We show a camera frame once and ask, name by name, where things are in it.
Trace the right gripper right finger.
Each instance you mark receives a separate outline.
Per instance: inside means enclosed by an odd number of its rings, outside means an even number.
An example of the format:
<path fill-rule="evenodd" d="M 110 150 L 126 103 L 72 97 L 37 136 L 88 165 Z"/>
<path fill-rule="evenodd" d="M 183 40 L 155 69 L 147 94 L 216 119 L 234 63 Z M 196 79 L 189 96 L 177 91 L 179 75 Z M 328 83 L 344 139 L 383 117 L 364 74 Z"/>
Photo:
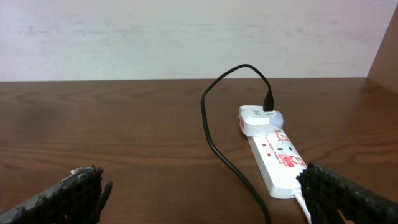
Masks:
<path fill-rule="evenodd" d="M 318 164 L 298 176 L 312 223 L 397 224 L 397 204 Z"/>

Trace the white power strip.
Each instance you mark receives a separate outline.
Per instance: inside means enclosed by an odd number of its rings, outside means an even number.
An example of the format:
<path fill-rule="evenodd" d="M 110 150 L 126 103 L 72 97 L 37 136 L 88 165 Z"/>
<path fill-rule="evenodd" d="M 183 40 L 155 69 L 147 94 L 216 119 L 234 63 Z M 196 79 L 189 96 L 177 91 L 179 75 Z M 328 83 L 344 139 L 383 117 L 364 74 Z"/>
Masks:
<path fill-rule="evenodd" d="M 272 198 L 290 199 L 301 192 L 297 176 L 307 165 L 283 130 L 248 137 L 248 142 Z"/>

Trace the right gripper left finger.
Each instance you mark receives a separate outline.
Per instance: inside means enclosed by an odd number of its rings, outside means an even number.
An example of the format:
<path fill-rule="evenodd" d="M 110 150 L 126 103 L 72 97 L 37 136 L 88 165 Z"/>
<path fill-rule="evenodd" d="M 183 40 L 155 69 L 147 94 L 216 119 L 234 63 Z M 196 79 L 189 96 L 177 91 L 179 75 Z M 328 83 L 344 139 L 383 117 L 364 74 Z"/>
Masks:
<path fill-rule="evenodd" d="M 113 183 L 102 186 L 103 169 L 80 167 L 59 183 L 1 214 L 1 224 L 97 224 Z"/>

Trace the white USB wall charger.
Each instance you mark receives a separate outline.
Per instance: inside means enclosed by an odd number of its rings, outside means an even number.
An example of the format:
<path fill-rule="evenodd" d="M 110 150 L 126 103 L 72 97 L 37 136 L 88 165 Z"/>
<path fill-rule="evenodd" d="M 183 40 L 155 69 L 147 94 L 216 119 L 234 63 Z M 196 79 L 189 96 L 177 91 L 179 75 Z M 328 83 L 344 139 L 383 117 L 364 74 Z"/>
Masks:
<path fill-rule="evenodd" d="M 259 105 L 242 105 L 239 107 L 239 126 L 247 137 L 265 136 L 279 131 L 284 119 L 280 112 L 263 111 Z"/>

